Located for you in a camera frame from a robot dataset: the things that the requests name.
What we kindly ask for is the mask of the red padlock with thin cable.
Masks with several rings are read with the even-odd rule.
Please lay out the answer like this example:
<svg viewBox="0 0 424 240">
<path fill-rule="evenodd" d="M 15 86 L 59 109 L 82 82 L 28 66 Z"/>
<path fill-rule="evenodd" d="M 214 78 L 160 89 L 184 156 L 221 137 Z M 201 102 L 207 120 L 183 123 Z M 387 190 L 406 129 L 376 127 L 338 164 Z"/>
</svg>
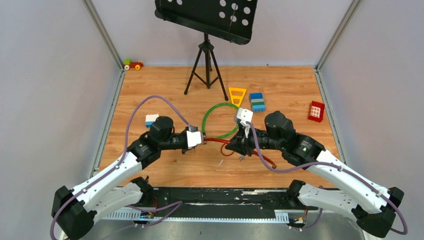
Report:
<svg viewBox="0 0 424 240">
<path fill-rule="evenodd" d="M 235 152 L 234 152 L 234 151 L 227 151 L 227 150 L 225 149 L 225 145 L 223 144 L 223 145 L 220 147 L 220 153 L 221 153 L 223 156 L 225 156 L 225 157 L 230 157 L 230 156 L 232 156 Z"/>
</svg>

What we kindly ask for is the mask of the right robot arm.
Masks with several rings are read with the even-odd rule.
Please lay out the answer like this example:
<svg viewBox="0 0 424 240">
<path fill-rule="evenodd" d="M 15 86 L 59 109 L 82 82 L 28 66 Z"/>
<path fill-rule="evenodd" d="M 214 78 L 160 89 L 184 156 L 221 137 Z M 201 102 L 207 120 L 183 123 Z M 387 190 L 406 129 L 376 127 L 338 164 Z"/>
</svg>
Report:
<svg viewBox="0 0 424 240">
<path fill-rule="evenodd" d="M 298 133 L 293 122 L 280 111 L 268 114 L 265 129 L 252 123 L 253 112 L 239 108 L 234 120 L 237 134 L 226 148 L 243 156 L 262 150 L 280 151 L 291 164 L 291 170 L 307 170 L 321 176 L 337 187 L 338 192 L 325 190 L 301 180 L 294 180 L 286 191 L 286 204 L 292 209 L 301 205 L 329 210 L 354 220 L 365 232 L 384 238 L 393 230 L 396 218 L 402 218 L 399 206 L 404 192 L 397 187 L 387 188 L 360 175 L 337 159 L 321 143 Z"/>
</svg>

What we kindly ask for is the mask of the thick red cable lock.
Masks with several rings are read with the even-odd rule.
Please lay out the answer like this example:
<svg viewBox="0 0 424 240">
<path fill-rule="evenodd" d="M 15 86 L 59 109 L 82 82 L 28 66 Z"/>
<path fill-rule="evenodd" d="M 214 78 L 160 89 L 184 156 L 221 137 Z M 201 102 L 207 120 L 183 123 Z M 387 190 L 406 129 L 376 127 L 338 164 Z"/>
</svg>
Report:
<svg viewBox="0 0 424 240">
<path fill-rule="evenodd" d="M 227 139 L 221 139 L 221 138 L 215 138 L 215 137 L 207 137 L 205 140 L 205 142 L 215 142 L 215 143 L 221 143 L 222 146 L 220 147 L 220 153 L 225 156 L 225 157 L 229 157 L 231 155 L 233 155 L 235 153 L 234 150 L 232 150 L 230 153 L 225 153 L 224 149 L 227 149 L 227 145 L 230 143 L 229 140 Z M 274 161 L 272 161 L 270 158 L 268 158 L 267 156 L 263 155 L 263 159 L 268 163 L 268 165 L 270 165 L 273 169 L 277 168 L 277 165 Z"/>
</svg>

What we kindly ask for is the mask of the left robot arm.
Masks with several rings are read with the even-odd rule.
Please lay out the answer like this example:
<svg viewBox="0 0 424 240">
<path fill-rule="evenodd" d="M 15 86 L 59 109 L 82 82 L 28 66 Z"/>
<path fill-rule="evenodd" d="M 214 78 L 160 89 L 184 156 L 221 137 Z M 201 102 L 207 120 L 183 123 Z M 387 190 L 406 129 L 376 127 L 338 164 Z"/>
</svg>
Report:
<svg viewBox="0 0 424 240">
<path fill-rule="evenodd" d="M 181 150 L 183 154 L 204 143 L 204 133 L 196 126 L 174 131 L 170 117 L 159 116 L 137 140 L 125 147 L 122 155 L 92 178 L 54 193 L 51 216 L 69 240 L 83 238 L 100 219 L 123 207 L 149 206 L 153 188 L 142 177 L 130 181 L 122 190 L 115 188 L 125 179 L 141 172 L 161 157 L 162 151 Z"/>
</svg>

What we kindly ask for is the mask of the green cable lock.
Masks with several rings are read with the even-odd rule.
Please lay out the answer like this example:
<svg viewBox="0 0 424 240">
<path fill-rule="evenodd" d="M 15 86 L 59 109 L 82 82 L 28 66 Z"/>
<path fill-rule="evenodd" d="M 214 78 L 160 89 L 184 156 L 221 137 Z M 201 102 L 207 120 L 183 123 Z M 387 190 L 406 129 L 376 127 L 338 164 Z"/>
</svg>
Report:
<svg viewBox="0 0 424 240">
<path fill-rule="evenodd" d="M 202 124 L 201 124 L 201 129 L 202 132 L 205 133 L 206 132 L 206 122 L 207 122 L 207 118 L 208 116 L 212 113 L 213 110 L 219 108 L 219 107 L 232 107 L 236 110 L 238 110 L 238 107 L 236 105 L 234 105 L 233 103 L 229 103 L 229 102 L 223 102 L 223 103 L 218 103 L 214 106 L 212 106 L 204 115 L 203 119 L 202 119 Z M 217 138 L 217 139 L 224 139 L 226 137 L 229 137 L 230 135 L 234 134 L 237 130 L 239 129 L 239 127 L 236 125 L 235 128 L 233 130 L 231 130 L 228 133 L 219 135 L 219 136 L 214 136 L 213 138 Z"/>
</svg>

